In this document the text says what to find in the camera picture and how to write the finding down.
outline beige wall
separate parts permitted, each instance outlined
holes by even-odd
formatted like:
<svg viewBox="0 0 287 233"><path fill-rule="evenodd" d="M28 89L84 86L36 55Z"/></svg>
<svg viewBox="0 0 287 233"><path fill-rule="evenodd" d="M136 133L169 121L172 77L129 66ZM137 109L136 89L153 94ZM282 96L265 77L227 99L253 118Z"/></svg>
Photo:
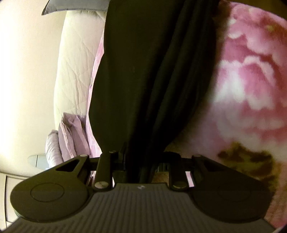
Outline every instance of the beige wall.
<svg viewBox="0 0 287 233"><path fill-rule="evenodd" d="M55 127L53 92L65 12L41 16L46 2L0 1L0 172L40 172L27 158L44 153Z"/></svg>

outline black cloth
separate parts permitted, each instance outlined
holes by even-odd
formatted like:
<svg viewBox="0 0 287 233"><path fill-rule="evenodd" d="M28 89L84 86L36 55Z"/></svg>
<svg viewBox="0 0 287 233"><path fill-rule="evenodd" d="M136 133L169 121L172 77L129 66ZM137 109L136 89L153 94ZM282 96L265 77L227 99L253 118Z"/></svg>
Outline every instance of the black cloth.
<svg viewBox="0 0 287 233"><path fill-rule="evenodd" d="M148 182L157 155L206 93L218 0L111 0L89 118L102 151L126 142L128 182Z"/></svg>

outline gray cushion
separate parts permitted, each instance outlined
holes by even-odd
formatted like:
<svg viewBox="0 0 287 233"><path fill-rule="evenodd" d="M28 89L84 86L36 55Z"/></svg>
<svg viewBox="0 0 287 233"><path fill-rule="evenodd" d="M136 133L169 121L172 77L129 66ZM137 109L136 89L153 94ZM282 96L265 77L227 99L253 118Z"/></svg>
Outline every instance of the gray cushion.
<svg viewBox="0 0 287 233"><path fill-rule="evenodd" d="M110 0L49 0L42 15L66 10L107 11L109 2Z"/></svg>

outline mattress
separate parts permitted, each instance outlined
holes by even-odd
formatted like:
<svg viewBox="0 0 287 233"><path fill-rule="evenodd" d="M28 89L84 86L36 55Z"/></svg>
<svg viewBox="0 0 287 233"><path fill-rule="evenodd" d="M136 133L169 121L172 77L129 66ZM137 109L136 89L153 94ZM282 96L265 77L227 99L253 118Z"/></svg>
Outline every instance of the mattress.
<svg viewBox="0 0 287 233"><path fill-rule="evenodd" d="M57 129L63 112L86 115L92 69L106 13L68 11L59 48L54 90L54 119Z"/></svg>

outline ribbed gray surface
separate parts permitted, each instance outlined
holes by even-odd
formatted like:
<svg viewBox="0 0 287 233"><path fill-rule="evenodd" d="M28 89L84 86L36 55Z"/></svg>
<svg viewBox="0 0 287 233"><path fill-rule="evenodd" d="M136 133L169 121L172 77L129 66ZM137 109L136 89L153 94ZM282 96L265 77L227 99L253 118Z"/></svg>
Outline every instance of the ribbed gray surface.
<svg viewBox="0 0 287 233"><path fill-rule="evenodd" d="M5 233L271 233L264 220L245 224L217 221L200 212L186 193L165 184L117 184L107 193L96 193L76 215L53 223L18 219Z"/></svg>

